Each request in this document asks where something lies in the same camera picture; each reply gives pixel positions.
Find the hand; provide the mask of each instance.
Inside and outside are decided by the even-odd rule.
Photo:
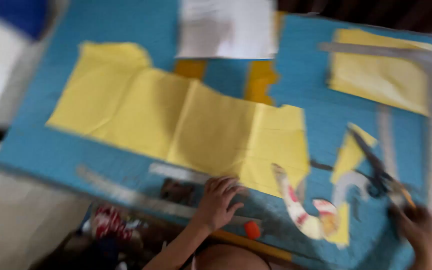
[[[391,209],[396,225],[414,249],[413,267],[432,269],[432,212],[424,206]]]
[[[205,227],[209,233],[228,224],[234,212],[244,206],[238,202],[229,207],[231,199],[244,190],[242,186],[233,186],[237,181],[238,178],[231,176],[209,179],[204,186],[204,195],[198,209],[189,224]]]

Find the floor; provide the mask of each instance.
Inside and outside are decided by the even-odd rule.
[[[0,269],[27,269],[76,229],[90,200],[0,172]]]

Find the table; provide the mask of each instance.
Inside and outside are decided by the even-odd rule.
[[[86,166],[112,181],[148,196],[159,196],[163,177],[148,173],[154,161],[146,156],[112,148],[45,127],[78,57],[78,44],[93,42],[136,42],[145,47],[155,67],[174,69],[177,48],[177,1],[152,0],[117,2],[81,0],[71,3],[29,86],[26,97],[0,151],[0,168],[33,175],[41,181],[70,190],[115,201],[77,176],[76,168]],[[333,165],[348,122],[378,138],[378,104],[327,88],[328,53],[317,44],[332,40],[337,28],[362,28],[374,34],[428,42],[432,36],[389,31],[347,22],[286,15],[275,69],[280,79],[271,87],[277,105],[290,104],[305,110],[309,154],[319,163]],[[242,98],[249,60],[208,60],[204,83],[226,95]],[[394,150],[402,182],[414,187],[412,196],[425,202],[426,119],[392,108]],[[381,149],[375,153],[382,156]],[[369,174],[364,162],[359,170]],[[306,182],[306,205],[312,198],[330,199],[331,172],[311,169]],[[402,244],[387,218],[387,199],[362,202],[354,193],[350,202],[358,204],[358,219],[350,221],[350,246],[338,249],[326,241],[307,238],[289,219],[281,199],[250,192],[238,215],[263,220],[263,236],[258,241],[291,252],[292,260],[310,269],[403,269],[411,261],[411,247]],[[315,209],[308,208],[311,214]],[[187,220],[158,215],[185,224]],[[243,228],[225,230],[244,235]]]

